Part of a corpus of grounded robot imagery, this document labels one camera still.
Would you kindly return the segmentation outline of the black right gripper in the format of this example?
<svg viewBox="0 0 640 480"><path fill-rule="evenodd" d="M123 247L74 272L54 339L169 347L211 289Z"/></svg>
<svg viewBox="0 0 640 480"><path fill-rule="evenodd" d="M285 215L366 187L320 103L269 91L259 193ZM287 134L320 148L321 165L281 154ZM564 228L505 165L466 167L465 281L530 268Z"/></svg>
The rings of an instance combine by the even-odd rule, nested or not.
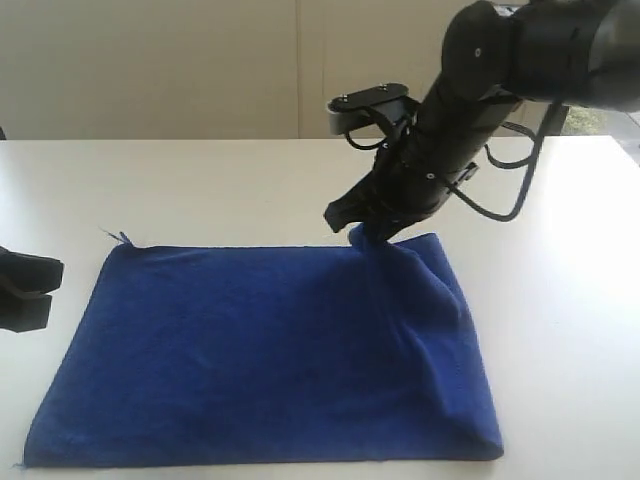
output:
<svg viewBox="0 0 640 480"><path fill-rule="evenodd" d="M480 141L463 134L404 134L380 144L366 182L330 202L324 219L333 233L351 223L367 228L373 243L431 216L466 179Z"/></svg>

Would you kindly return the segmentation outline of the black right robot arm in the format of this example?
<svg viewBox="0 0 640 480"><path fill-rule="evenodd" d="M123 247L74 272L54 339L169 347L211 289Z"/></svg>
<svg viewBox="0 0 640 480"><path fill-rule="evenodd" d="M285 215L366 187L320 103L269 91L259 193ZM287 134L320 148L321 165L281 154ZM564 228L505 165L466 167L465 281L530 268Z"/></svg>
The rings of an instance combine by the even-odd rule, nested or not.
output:
<svg viewBox="0 0 640 480"><path fill-rule="evenodd" d="M512 209L486 211L509 222L521 211L555 115L578 105L618 112L639 107L639 5L635 1L531 1L521 6L477 1L444 36L441 70L422 100L406 86L383 84L331 100L330 129L350 138L376 126L372 169L331 202L333 231L359 223L377 242L433 216L476 172L474 157L509 126L523 102L547 109L537 129L523 128L530 154Z"/></svg>

